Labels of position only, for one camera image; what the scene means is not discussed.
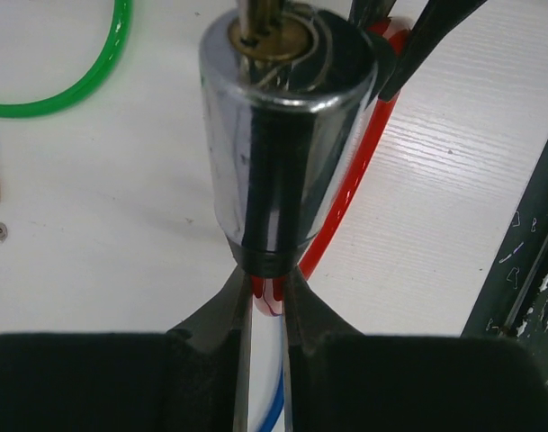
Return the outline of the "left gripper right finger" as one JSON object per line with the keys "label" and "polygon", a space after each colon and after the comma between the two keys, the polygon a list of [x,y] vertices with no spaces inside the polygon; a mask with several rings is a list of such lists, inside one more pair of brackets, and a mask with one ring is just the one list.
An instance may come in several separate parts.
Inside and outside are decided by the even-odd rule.
{"label": "left gripper right finger", "polygon": [[289,431],[548,431],[532,357],[504,338],[366,335],[283,281]]}

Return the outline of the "red lock keys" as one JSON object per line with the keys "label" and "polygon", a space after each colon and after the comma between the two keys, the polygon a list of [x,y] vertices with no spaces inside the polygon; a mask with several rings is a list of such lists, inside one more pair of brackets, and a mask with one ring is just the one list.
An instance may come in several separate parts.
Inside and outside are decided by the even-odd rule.
{"label": "red lock keys", "polygon": [[228,36],[242,84],[295,93],[321,85],[333,48],[319,9],[293,1],[238,1],[237,7]]}

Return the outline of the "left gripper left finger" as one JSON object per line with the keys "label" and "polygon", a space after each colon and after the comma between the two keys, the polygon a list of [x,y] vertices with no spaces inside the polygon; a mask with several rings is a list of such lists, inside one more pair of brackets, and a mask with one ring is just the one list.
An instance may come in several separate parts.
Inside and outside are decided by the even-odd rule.
{"label": "left gripper left finger", "polygon": [[244,431],[251,282],[163,333],[0,334],[0,431]]}

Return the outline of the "red cable lock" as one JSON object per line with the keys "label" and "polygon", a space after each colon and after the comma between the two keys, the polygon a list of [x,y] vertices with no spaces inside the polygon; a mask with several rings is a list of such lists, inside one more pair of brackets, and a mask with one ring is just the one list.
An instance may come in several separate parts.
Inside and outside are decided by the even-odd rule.
{"label": "red cable lock", "polygon": [[333,53],[321,85],[305,93],[239,81],[235,12],[213,22],[199,48],[216,218],[269,316],[282,312],[284,277],[312,272],[346,211],[377,130],[374,99],[410,31],[398,18],[359,30],[319,10]]}

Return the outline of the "green cable lock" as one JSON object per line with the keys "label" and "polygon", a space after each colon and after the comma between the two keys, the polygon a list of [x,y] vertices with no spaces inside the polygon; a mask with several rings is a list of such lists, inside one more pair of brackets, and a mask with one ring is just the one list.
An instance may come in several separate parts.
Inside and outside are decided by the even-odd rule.
{"label": "green cable lock", "polygon": [[28,103],[0,103],[0,119],[27,119],[64,112],[94,94],[109,78],[126,48],[133,19],[133,1],[115,0],[103,48],[93,65],[66,90]]}

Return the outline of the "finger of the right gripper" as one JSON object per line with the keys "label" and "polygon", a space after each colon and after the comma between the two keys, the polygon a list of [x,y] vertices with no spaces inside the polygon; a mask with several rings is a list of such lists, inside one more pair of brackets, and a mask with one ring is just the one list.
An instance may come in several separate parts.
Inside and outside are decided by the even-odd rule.
{"label": "finger of the right gripper", "polygon": [[396,0],[353,0],[348,21],[356,28],[366,30],[387,18]]}
{"label": "finger of the right gripper", "polygon": [[396,67],[379,98],[390,101],[422,66],[438,44],[486,0],[430,0],[411,29]]}

